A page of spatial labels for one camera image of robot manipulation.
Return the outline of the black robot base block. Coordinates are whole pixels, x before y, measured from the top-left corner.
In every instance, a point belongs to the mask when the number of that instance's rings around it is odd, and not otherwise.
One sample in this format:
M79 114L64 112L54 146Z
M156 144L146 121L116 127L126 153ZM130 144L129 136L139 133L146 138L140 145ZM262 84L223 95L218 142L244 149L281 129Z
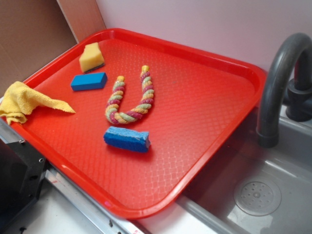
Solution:
M0 227L37 202L46 158L29 143L0 142Z

